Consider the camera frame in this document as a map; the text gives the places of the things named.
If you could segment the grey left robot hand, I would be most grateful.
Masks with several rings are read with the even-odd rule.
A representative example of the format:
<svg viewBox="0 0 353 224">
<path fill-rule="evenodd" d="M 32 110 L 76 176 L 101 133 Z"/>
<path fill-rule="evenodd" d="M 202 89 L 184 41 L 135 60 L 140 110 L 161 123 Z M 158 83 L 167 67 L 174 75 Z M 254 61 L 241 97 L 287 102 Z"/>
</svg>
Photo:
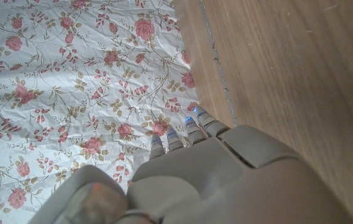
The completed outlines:
<svg viewBox="0 0 353 224">
<path fill-rule="evenodd" d="M 228 128 L 201 107 L 168 147 L 152 136 L 149 161 L 127 191 L 95 166 L 68 178 L 32 223 L 353 223 L 294 150 L 251 126 Z"/>
</svg>

